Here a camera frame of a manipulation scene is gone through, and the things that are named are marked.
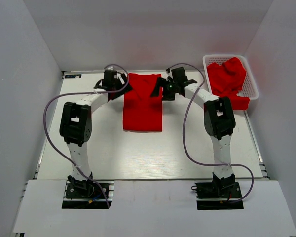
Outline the red t shirt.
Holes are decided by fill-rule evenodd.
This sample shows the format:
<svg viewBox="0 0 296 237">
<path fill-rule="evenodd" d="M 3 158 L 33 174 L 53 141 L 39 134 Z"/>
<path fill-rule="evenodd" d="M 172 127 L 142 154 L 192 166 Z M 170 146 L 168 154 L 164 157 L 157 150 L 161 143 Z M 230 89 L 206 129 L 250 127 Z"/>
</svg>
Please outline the red t shirt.
<svg viewBox="0 0 296 237">
<path fill-rule="evenodd" d="M 123 129 L 131 132 L 162 132 L 162 92 L 151 97 L 161 74 L 129 74 L 132 90 L 124 95 Z"/>
</svg>

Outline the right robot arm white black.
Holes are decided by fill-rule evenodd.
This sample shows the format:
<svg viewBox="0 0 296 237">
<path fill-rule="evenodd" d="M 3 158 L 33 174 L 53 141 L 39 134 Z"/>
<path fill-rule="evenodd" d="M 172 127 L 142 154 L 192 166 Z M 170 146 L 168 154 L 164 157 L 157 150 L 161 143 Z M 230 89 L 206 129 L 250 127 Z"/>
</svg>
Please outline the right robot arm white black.
<svg viewBox="0 0 296 237">
<path fill-rule="evenodd" d="M 188 79 L 183 67 L 168 68 L 167 74 L 166 78 L 157 78 L 150 97 L 156 97 L 161 92 L 163 101 L 174 101 L 177 94 L 189 99 L 182 128 L 183 147 L 186 156 L 195 164 L 212 167 L 214 180 L 234 182 L 235 175 L 231 165 L 230 142 L 236 122 L 230 99 L 216 96 L 203 89 L 201 84 L 197 84 L 196 80 Z M 213 145 L 213 164 L 200 163 L 194 160 L 187 151 L 185 126 L 192 103 L 203 109 L 205 131 L 210 136 Z"/>
</svg>

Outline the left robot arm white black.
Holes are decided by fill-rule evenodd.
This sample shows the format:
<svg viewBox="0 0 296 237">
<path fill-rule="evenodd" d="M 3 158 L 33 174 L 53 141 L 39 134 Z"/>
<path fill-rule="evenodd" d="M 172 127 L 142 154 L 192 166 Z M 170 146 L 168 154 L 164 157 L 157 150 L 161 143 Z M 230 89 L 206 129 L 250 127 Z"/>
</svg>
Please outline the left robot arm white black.
<svg viewBox="0 0 296 237">
<path fill-rule="evenodd" d="M 74 162 L 71 177 L 84 181 L 92 178 L 88 162 L 87 142 L 92 133 L 92 114 L 102 105 L 132 90 L 128 74 L 111 68 L 104 71 L 104 78 L 96 83 L 92 93 L 77 102 L 63 106 L 60 135 L 64 138 Z"/>
</svg>

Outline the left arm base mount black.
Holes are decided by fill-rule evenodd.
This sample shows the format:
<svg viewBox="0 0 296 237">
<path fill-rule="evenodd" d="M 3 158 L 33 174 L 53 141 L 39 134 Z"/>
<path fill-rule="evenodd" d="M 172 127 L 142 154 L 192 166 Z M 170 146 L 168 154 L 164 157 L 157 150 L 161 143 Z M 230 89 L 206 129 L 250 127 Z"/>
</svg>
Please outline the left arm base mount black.
<svg viewBox="0 0 296 237">
<path fill-rule="evenodd" d="M 97 185 L 89 180 L 79 181 L 68 176 L 62 209 L 109 209 L 113 194 L 113 181 L 104 181 Z"/>
</svg>

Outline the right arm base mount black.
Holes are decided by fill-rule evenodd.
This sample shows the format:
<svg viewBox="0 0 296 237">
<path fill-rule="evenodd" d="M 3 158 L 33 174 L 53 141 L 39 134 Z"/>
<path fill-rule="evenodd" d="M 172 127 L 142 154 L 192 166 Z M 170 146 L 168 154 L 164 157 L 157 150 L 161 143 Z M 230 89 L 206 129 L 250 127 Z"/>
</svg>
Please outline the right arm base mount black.
<svg viewBox="0 0 296 237">
<path fill-rule="evenodd" d="M 244 209 L 239 183 L 196 182 L 191 186 L 196 194 L 197 210 L 241 210 Z"/>
</svg>

